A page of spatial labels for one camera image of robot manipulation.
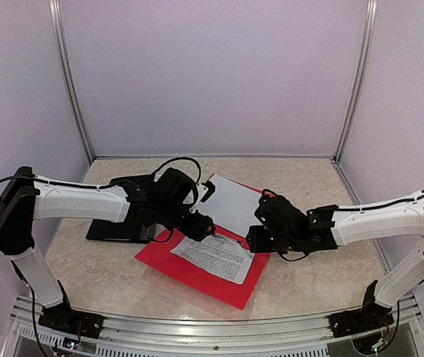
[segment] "marble surface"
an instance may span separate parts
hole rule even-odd
[[[107,183],[118,176],[152,172],[164,159],[96,160],[85,182]],[[306,209],[350,204],[328,160],[290,158],[200,158],[202,178],[220,174],[256,188],[269,188]],[[196,177],[188,162],[174,167]],[[328,312],[358,306],[382,270],[372,242],[320,251],[296,263],[273,254],[245,310],[197,292],[138,262],[144,247],[91,242],[91,221],[64,219],[47,261],[71,305],[120,315],[182,320],[248,320]],[[300,253],[288,254],[289,258]]]

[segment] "white wall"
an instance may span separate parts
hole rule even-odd
[[[379,1],[370,63],[342,166],[362,202],[424,188],[424,1]],[[414,239],[383,244],[395,265]],[[424,284],[415,292],[424,317]]]
[[[46,0],[0,0],[0,178],[21,165],[66,180],[81,179],[88,166],[62,82]],[[35,225],[42,250],[56,226],[57,220]],[[23,289],[0,253],[0,334]]]
[[[335,151],[366,0],[65,0],[98,155]]]

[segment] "white paper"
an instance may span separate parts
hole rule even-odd
[[[245,238],[251,225],[260,224],[254,212],[261,195],[218,175],[213,175],[211,182],[215,184],[215,192],[206,202],[197,205],[198,212],[211,217],[214,224]]]
[[[185,237],[170,252],[207,273],[239,285],[245,281],[254,259],[254,254],[236,240],[219,234],[205,237],[201,242]]]

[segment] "red folder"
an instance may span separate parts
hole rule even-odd
[[[224,228],[217,226],[216,232],[228,238],[236,239],[242,246],[247,247],[244,238]],[[157,239],[164,240],[169,233],[169,231],[165,231]],[[174,231],[169,242],[151,242],[135,258],[191,288],[243,310],[260,279],[270,254],[255,254],[245,281],[239,285],[207,273],[185,259],[170,253],[184,237],[184,234]]]

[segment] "beige tabletop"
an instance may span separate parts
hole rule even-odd
[[[96,160],[85,177],[107,183],[118,176],[151,173],[163,159]],[[305,211],[350,204],[328,160],[290,158],[200,158],[202,178],[217,173],[283,194]],[[196,177],[191,163],[175,163]],[[137,261],[144,245],[86,240],[91,220],[64,219],[47,254],[71,305],[81,309],[148,318],[248,320],[328,312],[358,306],[364,291],[382,276],[373,243],[319,251],[287,263],[273,254],[245,310],[198,292]],[[300,253],[288,254],[289,258]]]

